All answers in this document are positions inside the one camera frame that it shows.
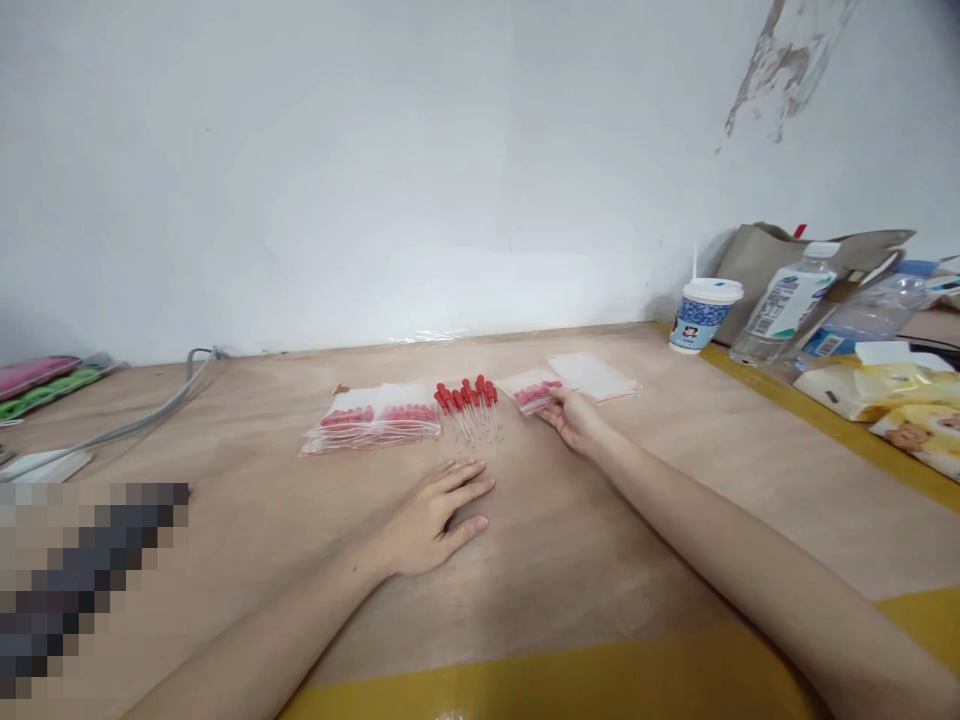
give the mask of red rubber bulb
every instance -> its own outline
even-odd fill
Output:
[[[450,414],[450,408],[447,407],[447,401],[443,399],[443,395],[440,394],[438,390],[433,394],[433,399],[437,401],[437,405],[443,410],[444,415]]]

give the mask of yellow tape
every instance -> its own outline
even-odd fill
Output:
[[[700,357],[784,410],[806,420],[857,455],[883,468],[900,482],[960,513],[960,484],[897,450],[871,433],[866,425],[845,420],[799,390],[755,368],[735,363],[727,355],[726,348],[709,345],[700,353]]]
[[[960,588],[879,607],[960,676]],[[827,717],[802,684],[762,638],[730,622],[661,640],[306,688],[282,717]]]

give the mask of cable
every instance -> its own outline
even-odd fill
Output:
[[[916,340],[918,342],[936,343],[937,345],[946,345],[947,347],[953,348],[954,350],[960,350],[960,345],[954,345],[953,343],[944,342],[943,340],[934,340],[933,338],[919,338],[919,337],[916,337],[915,335],[897,335],[897,337],[902,337],[907,340]]]
[[[197,371],[197,374],[194,375],[193,374],[193,356],[196,355],[198,352],[205,352],[209,354],[207,355],[207,359],[203,361],[203,365],[200,366],[200,369]],[[0,472],[0,482],[13,482],[18,477],[22,477],[27,473],[31,473],[34,470],[42,468],[44,465],[49,465],[52,462],[61,460],[65,458],[67,455],[72,455],[75,452],[79,452],[80,450],[85,450],[86,448],[93,447],[94,445],[102,445],[105,442],[109,442],[111,440],[117,440],[119,438],[126,437],[127,435],[132,435],[133,433],[139,432],[140,430],[143,430],[143,428],[149,427],[150,425],[153,425],[155,422],[162,420],[167,415],[169,415],[174,410],[176,410],[177,407],[180,406],[180,404],[183,402],[183,399],[187,396],[187,393],[190,392],[190,388],[193,387],[193,384],[200,379],[201,375],[203,375],[203,371],[207,369],[207,365],[210,364],[210,361],[219,359],[221,357],[223,356],[217,350],[216,345],[214,345],[212,349],[211,348],[194,348],[187,354],[186,382],[184,382],[183,386],[174,394],[173,397],[167,400],[163,405],[161,405],[159,408],[154,410],[152,413],[150,413],[149,415],[146,415],[145,417],[140,418],[139,420],[134,420],[132,423],[129,423],[127,425],[123,425],[114,430],[108,430],[105,433],[101,433],[100,435],[97,435],[95,438],[86,440],[82,443],[77,443],[73,447],[67,448],[66,450],[62,450],[61,452],[58,452],[55,455],[51,455],[48,458],[44,458],[40,462],[35,463],[29,467],[26,467],[23,470],[18,470],[15,473],[9,473],[9,474]]]

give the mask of forearm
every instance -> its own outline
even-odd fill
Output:
[[[956,679],[824,565],[612,431],[591,457],[653,528],[810,678],[838,717],[956,712]]]
[[[340,627],[386,577],[372,543],[351,542],[276,601],[225,630],[125,718],[274,718]]]

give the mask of table surface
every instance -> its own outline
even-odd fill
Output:
[[[909,473],[891,476],[709,358],[624,325],[211,366],[174,417],[100,448],[68,483],[92,497],[112,483],[189,482],[189,526],[115,593],[62,677],[36,681],[17,717],[120,714],[428,468],[468,455],[499,480],[475,508],[490,529],[437,571],[378,589],[287,716],[818,716],[763,640],[589,463],[509,401],[499,443],[465,448],[446,426],[436,441],[298,457],[338,384],[497,378],[576,351],[639,380],[638,397],[602,407],[614,426],[797,542],[960,672],[960,523],[944,506],[960,488],[943,478],[917,492]],[[69,446],[159,405],[182,373],[120,372],[3,442],[21,453]]]

